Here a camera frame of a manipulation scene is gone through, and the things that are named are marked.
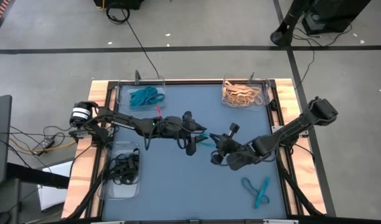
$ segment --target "plastic container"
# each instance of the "plastic container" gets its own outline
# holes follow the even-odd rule
[[[259,112],[270,103],[271,82],[266,78],[233,78],[226,74],[222,82],[221,103],[224,106]]]
[[[143,85],[142,82],[151,81],[153,83],[152,85]],[[140,85],[128,85],[126,86],[127,90],[125,93],[121,92],[120,87],[120,81],[118,82],[117,87],[117,94],[116,94],[116,102],[117,104],[123,106],[123,108],[126,111],[149,111],[149,110],[156,110],[156,107],[163,108],[166,106],[166,102],[164,98],[166,97],[166,82],[164,80],[164,77],[160,76],[156,80],[143,80]],[[131,105],[131,94],[137,92],[138,90],[143,90],[147,87],[154,87],[157,90],[158,97],[162,97],[163,94],[163,100],[152,103],[152,104],[143,104],[143,105]]]
[[[109,172],[104,172],[105,176],[102,178],[102,183],[98,189],[98,197],[100,199],[123,200],[137,196],[139,193],[139,174],[141,173],[141,151],[137,150],[134,152],[134,149],[139,149],[139,144],[136,142],[118,141],[106,144],[106,162],[109,162],[109,164],[105,166],[106,169],[111,169],[115,166],[115,159],[117,157],[122,159],[128,157],[132,153],[139,154],[139,169],[137,177],[134,179],[133,183],[129,185],[120,184],[117,180],[105,180],[106,178],[104,177],[106,177]]]

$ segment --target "wooden table frame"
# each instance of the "wooden table frame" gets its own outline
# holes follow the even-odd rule
[[[222,80],[208,79],[166,80],[166,83],[186,83],[197,81],[212,83],[222,82]],[[117,85],[117,82],[118,81],[108,80],[93,81],[88,100],[95,101],[100,106],[109,106],[111,110],[114,110],[116,105],[116,89],[112,86],[112,84],[116,83],[115,85]],[[294,92],[293,82],[291,79],[274,79],[271,81],[271,86],[272,88],[270,88],[270,92],[268,93],[270,99],[278,99],[278,106],[280,107],[280,110],[272,111],[270,106],[267,106],[267,108],[269,107],[268,111],[271,112],[268,114],[272,115],[270,118],[272,120],[271,123],[273,123],[275,126],[287,124],[297,118],[300,114],[298,101]],[[83,152],[90,145],[90,141],[90,139],[79,140],[76,156]],[[308,138],[300,138],[297,144],[305,147],[306,149],[310,148]],[[317,175],[317,172],[319,173],[320,170],[316,170],[311,155],[304,150],[297,149],[297,146],[295,146],[293,155],[290,155],[289,152],[281,150],[281,157],[283,158],[282,161],[288,169],[289,173],[291,175],[295,175],[299,188],[304,192],[311,203],[322,213],[326,212],[326,207],[332,208],[330,192],[328,189],[322,192],[321,186],[319,185],[319,182],[321,183],[322,179],[320,178],[318,181]],[[76,206],[81,202],[87,193],[91,182],[94,181],[93,178],[95,178],[96,174],[101,170],[104,160],[105,156],[102,150],[97,150],[94,147],[89,148],[87,152],[76,159],[73,165],[72,177],[70,178],[67,190],[67,197],[63,208],[62,218],[69,216],[75,210]],[[320,160],[321,162],[320,156],[316,157],[315,160]],[[98,169],[93,168],[95,163],[99,163]],[[298,199],[296,199],[290,186],[286,182],[283,182],[282,184],[286,185],[285,187],[282,185],[283,188],[286,189],[283,190],[284,201],[288,201],[288,208],[285,208],[286,213],[293,215],[308,214]],[[324,197],[322,194],[325,195],[325,198],[330,198],[329,203],[324,203]],[[100,203],[100,199],[95,194],[93,201],[90,203],[83,216],[96,217],[100,215],[102,207]]]

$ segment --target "table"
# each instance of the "table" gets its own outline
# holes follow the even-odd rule
[[[199,80],[200,82],[219,82],[220,80]],[[115,108],[115,90],[112,86],[109,86],[110,83],[106,80],[93,81],[90,96],[88,100],[96,101],[100,106],[107,105],[112,110]],[[198,82],[196,80],[167,80],[167,82]],[[272,112],[272,118],[275,125],[281,125],[281,123],[288,123],[291,120],[298,117],[300,110],[298,107],[298,102],[296,95],[293,90],[293,83],[291,79],[275,79],[276,88],[272,88],[270,92],[270,98],[277,98],[278,103],[280,104],[281,110],[279,112]],[[90,139],[83,139],[79,141],[77,153],[83,152],[90,144]],[[300,146],[303,146],[309,149],[309,143],[307,138],[302,138],[298,141]],[[281,151],[281,156],[287,159],[283,159],[285,165],[288,166],[289,170],[293,170],[296,176],[296,180],[301,190],[305,195],[310,199],[314,206],[322,211],[326,211],[324,204],[321,187],[318,182],[318,176],[314,166],[314,162],[308,152],[302,151],[294,147],[294,154],[292,156],[286,155]],[[292,160],[292,166],[289,166],[287,162]],[[75,165],[73,166],[72,177],[70,179],[67,199],[65,201],[65,206],[63,208],[62,217],[66,217],[73,212],[75,207],[80,203],[83,196],[86,194],[90,182],[92,181],[92,174],[96,172],[96,169],[93,168],[95,161],[100,159],[104,160],[103,154],[98,154],[97,149],[90,148],[86,153],[76,160]],[[288,198],[288,208],[286,213],[298,214],[301,212],[307,213],[305,209],[300,208],[298,201],[294,199],[294,194],[292,190],[285,184],[283,187]],[[85,214],[91,217],[97,216],[98,213],[101,214],[101,210],[98,209],[99,206],[98,196],[94,196],[94,200],[91,206],[88,207]]]

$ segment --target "gray floor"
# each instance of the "gray floor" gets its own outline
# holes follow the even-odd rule
[[[280,4],[285,13],[291,1]],[[272,0],[146,0],[141,10],[131,11],[130,22],[148,47],[272,45],[269,34],[278,25]],[[335,45],[360,45],[360,40],[364,45],[381,45],[381,0],[372,0],[352,25],[354,29]],[[318,41],[326,43],[331,37],[323,35]],[[83,47],[138,47],[138,43],[127,25],[111,24],[91,0],[16,0],[0,29],[0,49]],[[303,74],[312,52],[294,54]],[[166,78],[221,78],[227,73],[247,77],[252,72],[256,77],[293,78],[283,51],[149,56]],[[86,100],[92,80],[132,78],[135,69],[143,78],[155,76],[142,53],[0,55],[0,95],[14,98],[13,126],[40,133],[46,125],[68,127],[73,104]],[[335,123],[317,129],[337,215],[381,218],[381,51],[318,51],[303,87],[308,100],[316,95],[327,98],[340,113]],[[40,159],[56,164],[71,159],[74,150],[58,150]],[[42,167],[33,157],[24,159]],[[15,155],[9,160],[21,163]],[[32,189],[26,185],[23,194]],[[23,222],[42,216],[36,194],[24,204]]]

